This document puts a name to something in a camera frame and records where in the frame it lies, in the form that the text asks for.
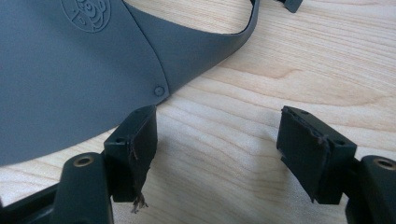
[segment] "wooden surface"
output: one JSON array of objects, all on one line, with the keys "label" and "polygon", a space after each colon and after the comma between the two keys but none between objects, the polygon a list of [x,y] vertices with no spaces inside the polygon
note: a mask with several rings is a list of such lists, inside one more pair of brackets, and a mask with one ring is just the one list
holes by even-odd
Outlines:
[{"label": "wooden surface", "polygon": [[[236,33],[248,0],[128,0],[159,17]],[[149,208],[113,204],[116,223],[346,223],[311,203],[280,161],[280,109],[307,110],[350,138],[357,158],[396,160],[396,2],[304,0],[296,14],[263,0],[253,36],[158,108],[159,144],[143,188]],[[56,183],[63,163],[100,152],[111,130],[75,147],[0,168],[10,204]]]}]

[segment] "dark gray strap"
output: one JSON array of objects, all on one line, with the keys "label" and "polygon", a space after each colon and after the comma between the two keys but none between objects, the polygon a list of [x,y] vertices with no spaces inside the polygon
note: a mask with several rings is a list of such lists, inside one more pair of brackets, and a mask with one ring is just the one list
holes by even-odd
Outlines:
[{"label": "dark gray strap", "polygon": [[0,0],[0,165],[71,147],[156,105],[251,35],[164,21],[121,0]]},{"label": "dark gray strap", "polygon": [[154,48],[173,93],[245,44],[253,33],[259,13],[260,1],[252,0],[251,3],[253,9],[246,29],[233,35],[194,30],[127,6]]}]

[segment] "screw hole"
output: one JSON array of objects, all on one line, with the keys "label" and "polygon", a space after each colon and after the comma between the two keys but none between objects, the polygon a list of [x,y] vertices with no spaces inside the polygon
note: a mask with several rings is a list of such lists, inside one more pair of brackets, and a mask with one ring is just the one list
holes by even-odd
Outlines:
[{"label": "screw hole", "polygon": [[74,164],[76,167],[82,167],[82,166],[89,165],[89,164],[91,164],[92,162],[93,162],[93,157],[91,157],[91,156],[86,156],[86,157],[81,157],[81,158],[76,159],[76,160],[73,162],[73,164]]},{"label": "screw hole", "polygon": [[346,144],[346,142],[342,141],[342,140],[334,140],[334,143],[340,146],[343,146]]},{"label": "screw hole", "polygon": [[396,170],[396,164],[394,162],[391,161],[387,161],[387,160],[383,160],[383,159],[375,159],[374,162],[387,170],[391,170],[391,171],[395,171]]},{"label": "screw hole", "polygon": [[116,139],[116,143],[121,143],[121,142],[124,142],[125,141],[125,138],[117,138]]}]

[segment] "light wood grain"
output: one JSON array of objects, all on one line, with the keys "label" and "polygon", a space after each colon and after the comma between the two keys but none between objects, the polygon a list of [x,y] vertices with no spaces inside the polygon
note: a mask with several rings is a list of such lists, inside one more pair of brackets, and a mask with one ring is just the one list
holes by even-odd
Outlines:
[{"label": "light wood grain", "polygon": [[[237,33],[248,0],[127,0],[195,29]],[[321,118],[360,147],[396,160],[396,2],[304,0],[296,14],[262,1],[253,36],[158,108],[159,145],[143,188],[149,208],[113,204],[117,223],[346,223],[340,205],[312,204],[280,161],[283,105]],[[4,204],[56,183],[62,165],[100,152],[112,130],[0,168]]]}]

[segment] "rivet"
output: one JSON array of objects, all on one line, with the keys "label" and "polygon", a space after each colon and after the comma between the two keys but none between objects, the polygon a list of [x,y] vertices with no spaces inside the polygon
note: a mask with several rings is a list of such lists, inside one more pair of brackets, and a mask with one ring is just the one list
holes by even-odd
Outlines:
[{"label": "rivet", "polygon": [[154,93],[156,96],[163,96],[165,89],[162,86],[158,86],[155,88]]}]

